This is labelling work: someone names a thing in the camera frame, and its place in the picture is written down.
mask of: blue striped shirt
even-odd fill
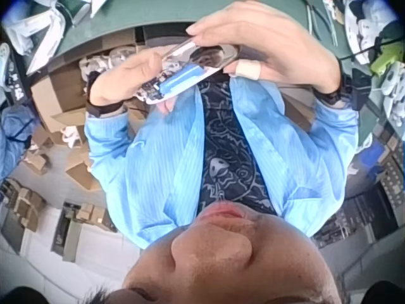
[[[230,80],[234,110],[277,214],[312,236],[341,206],[358,143],[351,109],[316,105],[306,133],[284,115],[275,84]],[[167,116],[152,111],[134,140],[128,113],[88,117],[92,174],[106,192],[117,228],[148,247],[196,216],[204,153],[204,113],[197,86],[179,95]]]

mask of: blue component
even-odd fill
[[[194,77],[200,77],[205,74],[205,70],[194,63],[189,63],[175,75],[166,79],[159,85],[159,91],[162,95],[170,93],[176,86],[188,81]]]

